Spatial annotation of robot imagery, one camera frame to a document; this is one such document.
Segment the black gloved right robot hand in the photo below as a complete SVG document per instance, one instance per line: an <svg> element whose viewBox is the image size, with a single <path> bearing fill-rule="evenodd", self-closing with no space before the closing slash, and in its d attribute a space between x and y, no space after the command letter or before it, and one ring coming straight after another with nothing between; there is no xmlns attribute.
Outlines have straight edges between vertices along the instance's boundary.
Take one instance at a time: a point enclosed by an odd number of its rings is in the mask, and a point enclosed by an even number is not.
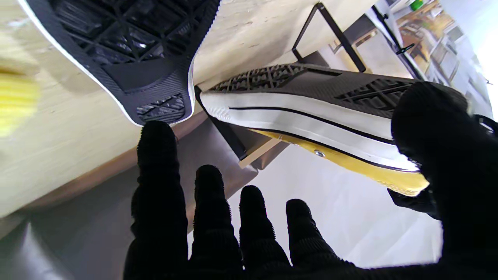
<svg viewBox="0 0 498 280"><path fill-rule="evenodd" d="M497 137L439 84L416 82L391 120L401 154L427 179L443 229L436 263L364 269L339 258L308 205L286 203L289 252L276 241L256 186L241 191L240 238L234 235L224 183L213 165L195 179L194 242L188 255L186 204L172 128L148 122L137 146L131 242L124 280L496 280Z"/></svg>

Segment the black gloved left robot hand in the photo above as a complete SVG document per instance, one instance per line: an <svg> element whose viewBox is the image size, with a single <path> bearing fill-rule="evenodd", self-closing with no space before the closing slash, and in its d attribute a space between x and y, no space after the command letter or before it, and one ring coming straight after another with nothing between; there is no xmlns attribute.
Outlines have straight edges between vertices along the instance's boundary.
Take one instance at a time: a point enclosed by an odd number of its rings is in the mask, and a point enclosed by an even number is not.
<svg viewBox="0 0 498 280"><path fill-rule="evenodd" d="M433 197L432 186L427 186L427 188L420 191L420 193L416 196L406 196L391 189L387 189L387 191L396 206L425 213L431 218L441 221L441 217L438 213L437 205Z"/></svg>

